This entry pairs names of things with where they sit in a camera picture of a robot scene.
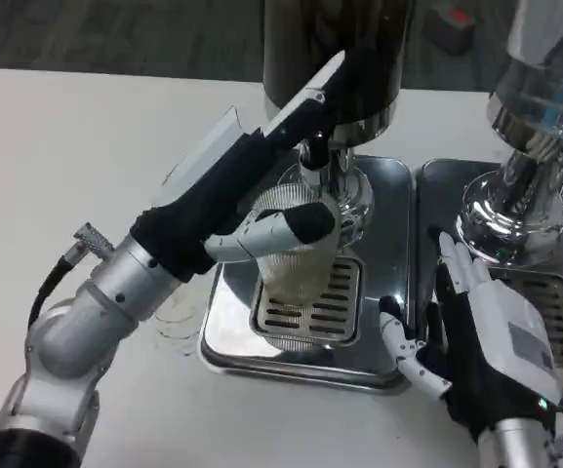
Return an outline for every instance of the cable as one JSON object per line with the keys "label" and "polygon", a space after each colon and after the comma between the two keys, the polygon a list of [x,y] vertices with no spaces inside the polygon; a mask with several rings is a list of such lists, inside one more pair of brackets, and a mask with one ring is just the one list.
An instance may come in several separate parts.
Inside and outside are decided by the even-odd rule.
{"label": "cable", "polygon": [[73,269],[73,265],[68,263],[64,256],[60,257],[56,266],[52,268],[51,272],[45,279],[43,285],[38,290],[38,294],[34,299],[34,303],[31,306],[29,312],[29,319],[27,320],[27,329],[29,330],[31,326],[36,322],[36,319],[40,315],[40,309],[42,309],[45,299],[51,295],[56,286],[62,281],[62,278]]}
{"label": "cable", "polygon": [[34,299],[34,303],[29,311],[29,318],[27,319],[27,329],[29,330],[38,316],[40,315],[40,310],[45,303],[47,297],[56,289],[60,281],[71,271],[75,265],[77,265],[87,254],[88,248],[81,241],[75,243],[67,253],[60,257],[58,263],[52,268],[47,278],[43,282],[42,286],[38,290],[38,294]]}

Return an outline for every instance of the stainless steel base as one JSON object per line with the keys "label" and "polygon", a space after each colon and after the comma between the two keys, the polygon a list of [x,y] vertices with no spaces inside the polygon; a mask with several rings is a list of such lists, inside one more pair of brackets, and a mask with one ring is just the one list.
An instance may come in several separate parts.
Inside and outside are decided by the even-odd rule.
{"label": "stainless steel base", "polygon": [[360,241],[343,252],[363,265],[356,340],[344,346],[327,344],[306,350],[302,346],[295,350],[274,346],[274,341],[251,328],[257,266],[226,265],[219,267],[199,343],[200,355],[210,366],[218,371],[362,389],[392,389],[401,381],[382,344],[379,299],[392,295],[405,313],[410,308],[413,181],[409,170],[392,159],[358,156],[356,166],[368,176],[375,196],[370,227]]}
{"label": "stainless steel base", "polygon": [[[465,187],[474,179],[493,171],[497,165],[471,161],[436,160],[426,164],[417,174],[417,259],[418,296],[416,317],[418,329],[424,330],[423,311],[433,292],[437,252],[429,227],[438,227],[457,237],[456,219],[462,207]],[[563,277],[563,235],[551,261],[525,268],[526,271],[556,273]],[[563,379],[563,366],[560,370]]]}

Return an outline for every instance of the black cylinder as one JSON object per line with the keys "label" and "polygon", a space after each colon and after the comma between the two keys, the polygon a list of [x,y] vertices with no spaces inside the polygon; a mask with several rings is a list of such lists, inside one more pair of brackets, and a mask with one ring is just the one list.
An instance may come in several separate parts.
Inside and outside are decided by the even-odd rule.
{"label": "black cylinder", "polygon": [[387,109],[400,89],[405,35],[414,0],[266,0],[263,85],[283,107],[332,56],[374,47],[378,66],[343,103],[339,124]]}
{"label": "black cylinder", "polygon": [[23,429],[0,432],[0,468],[79,468],[75,450],[46,434]]}

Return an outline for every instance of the drip tray grate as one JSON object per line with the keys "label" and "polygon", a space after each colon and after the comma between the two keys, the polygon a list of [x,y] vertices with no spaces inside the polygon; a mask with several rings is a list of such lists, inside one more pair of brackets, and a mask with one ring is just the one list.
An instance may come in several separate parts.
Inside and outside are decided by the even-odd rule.
{"label": "drip tray grate", "polygon": [[563,366],[563,277],[511,268],[492,268],[491,274],[526,297],[540,311],[554,362]]}
{"label": "drip tray grate", "polygon": [[284,342],[284,348],[292,340],[311,346],[351,344],[357,337],[360,290],[361,264],[345,256],[336,258],[327,289],[310,304],[279,302],[268,296],[260,279],[251,310],[252,329],[267,339],[280,338],[270,342]]}

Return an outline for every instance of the silver metal housing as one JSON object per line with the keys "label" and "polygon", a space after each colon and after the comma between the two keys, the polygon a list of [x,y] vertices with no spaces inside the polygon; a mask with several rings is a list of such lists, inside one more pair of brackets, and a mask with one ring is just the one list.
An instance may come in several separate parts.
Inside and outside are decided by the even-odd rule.
{"label": "silver metal housing", "polygon": [[26,373],[0,411],[0,431],[38,431],[83,458],[99,414],[96,386],[120,340],[180,284],[131,237],[74,299],[43,313],[25,341]]}
{"label": "silver metal housing", "polygon": [[505,419],[478,438],[480,468],[554,468],[551,436],[533,419]]}

